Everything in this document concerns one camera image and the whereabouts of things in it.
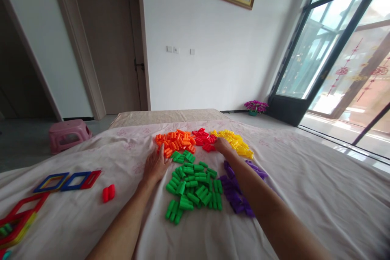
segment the potted plant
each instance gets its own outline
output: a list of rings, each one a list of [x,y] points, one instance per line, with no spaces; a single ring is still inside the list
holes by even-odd
[[[257,100],[249,101],[244,104],[244,106],[249,110],[251,116],[256,116],[257,113],[263,113],[268,107],[267,103],[261,103]]]

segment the hand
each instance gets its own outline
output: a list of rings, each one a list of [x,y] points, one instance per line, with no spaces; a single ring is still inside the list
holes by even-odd
[[[215,149],[225,155],[232,151],[232,147],[225,138],[217,137],[217,140],[214,142]]]
[[[155,149],[147,157],[145,170],[143,172],[143,180],[157,183],[164,177],[164,174],[171,163],[171,158],[167,160],[164,159],[164,144],[162,144],[159,153],[157,153],[157,149]]]

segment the pink plastic stool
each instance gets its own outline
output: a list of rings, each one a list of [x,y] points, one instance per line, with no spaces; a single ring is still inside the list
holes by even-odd
[[[55,123],[49,129],[50,150],[58,154],[92,137],[92,132],[82,119]]]

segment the bed sheet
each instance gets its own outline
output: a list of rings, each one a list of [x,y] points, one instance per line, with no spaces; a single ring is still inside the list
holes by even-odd
[[[336,259],[374,259],[386,245],[390,176],[291,130],[265,130],[232,120],[164,123],[105,131],[40,164],[0,174],[0,216],[4,217],[47,176],[103,170],[94,187],[51,194],[15,259],[84,259],[131,198],[142,178],[154,136],[177,128],[233,130],[254,152],[268,184]],[[205,161],[224,174],[223,156],[198,147]],[[178,226],[165,220],[174,196],[165,190],[168,169],[156,186],[141,227],[136,259],[277,259],[256,219],[236,215],[223,196],[223,211],[184,212]],[[102,189],[116,196],[102,203]]]
[[[119,113],[110,129],[159,123],[229,120],[216,109],[163,110]]]

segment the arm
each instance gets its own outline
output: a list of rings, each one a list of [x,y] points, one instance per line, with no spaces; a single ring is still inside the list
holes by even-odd
[[[164,160],[164,145],[157,154],[153,151],[145,163],[143,178],[133,197],[126,203],[99,242],[89,253],[87,260],[131,259],[137,243],[142,215],[150,195],[172,160]]]
[[[225,139],[218,138],[214,146],[230,163],[244,196],[279,259],[331,259],[316,237]]]

